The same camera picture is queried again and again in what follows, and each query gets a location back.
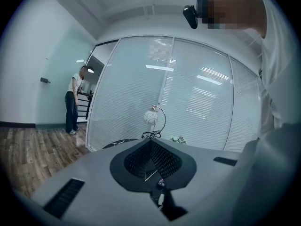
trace neck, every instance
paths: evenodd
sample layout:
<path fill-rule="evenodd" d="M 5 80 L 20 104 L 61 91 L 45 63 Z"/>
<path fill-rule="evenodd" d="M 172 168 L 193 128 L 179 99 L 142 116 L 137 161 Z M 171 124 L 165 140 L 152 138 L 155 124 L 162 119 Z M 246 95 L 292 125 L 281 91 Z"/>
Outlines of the neck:
<path fill-rule="evenodd" d="M 267 33 L 267 13 L 263 0 L 250 0 L 249 27 L 255 29 L 261 37 Z"/>

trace black mesh stand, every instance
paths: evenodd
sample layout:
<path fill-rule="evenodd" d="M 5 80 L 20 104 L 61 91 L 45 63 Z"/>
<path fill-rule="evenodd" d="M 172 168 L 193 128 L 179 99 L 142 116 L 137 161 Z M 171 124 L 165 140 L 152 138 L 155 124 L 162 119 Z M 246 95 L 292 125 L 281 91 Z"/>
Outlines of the black mesh stand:
<path fill-rule="evenodd" d="M 154 185 L 145 181 L 150 162 L 165 182 L 163 213 L 170 220 L 185 214 L 184 209 L 174 205 L 170 191 L 184 188 L 194 177 L 197 165 L 191 156 L 157 139 L 145 139 L 117 154 L 110 163 L 110 172 L 126 190 L 152 193 Z"/>

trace hair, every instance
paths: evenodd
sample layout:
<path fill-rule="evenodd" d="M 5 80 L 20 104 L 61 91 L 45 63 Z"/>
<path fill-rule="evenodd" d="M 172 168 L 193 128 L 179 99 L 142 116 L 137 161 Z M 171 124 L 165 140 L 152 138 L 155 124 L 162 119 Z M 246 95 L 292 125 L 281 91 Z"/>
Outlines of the hair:
<path fill-rule="evenodd" d="M 85 72 L 87 72 L 88 71 L 88 67 L 87 66 L 82 66 L 81 68 L 80 68 L 80 70 L 79 70 L 79 72 L 81 72 L 81 71 L 85 71 Z"/>

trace window blind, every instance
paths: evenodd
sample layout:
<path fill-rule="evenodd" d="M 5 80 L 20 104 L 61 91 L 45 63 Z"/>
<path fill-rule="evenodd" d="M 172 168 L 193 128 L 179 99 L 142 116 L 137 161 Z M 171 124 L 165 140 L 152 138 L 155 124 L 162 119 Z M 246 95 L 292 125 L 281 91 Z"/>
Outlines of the window blind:
<path fill-rule="evenodd" d="M 229 58 L 197 43 L 175 39 L 160 107 L 162 138 L 222 150 L 230 128 L 233 81 Z M 162 128 L 159 113 L 155 130 Z"/>
<path fill-rule="evenodd" d="M 172 39 L 124 38 L 106 66 L 95 93 L 87 143 L 95 150 L 128 138 L 141 138 L 150 127 L 143 114 L 156 105 Z"/>
<path fill-rule="evenodd" d="M 234 107 L 227 151 L 243 151 L 245 144 L 257 138 L 260 119 L 258 77 L 237 60 L 231 59 L 234 80 Z"/>

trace dark pants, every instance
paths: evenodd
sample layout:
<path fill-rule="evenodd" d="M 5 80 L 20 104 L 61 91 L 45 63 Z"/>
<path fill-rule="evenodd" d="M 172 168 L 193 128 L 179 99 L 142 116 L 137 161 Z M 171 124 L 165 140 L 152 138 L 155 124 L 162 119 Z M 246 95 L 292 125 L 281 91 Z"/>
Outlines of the dark pants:
<path fill-rule="evenodd" d="M 77 106 L 75 105 L 75 98 L 73 92 L 68 91 L 65 96 L 65 103 L 66 103 L 66 131 L 69 133 L 72 129 L 77 130 L 78 126 L 76 124 L 78 111 Z"/>

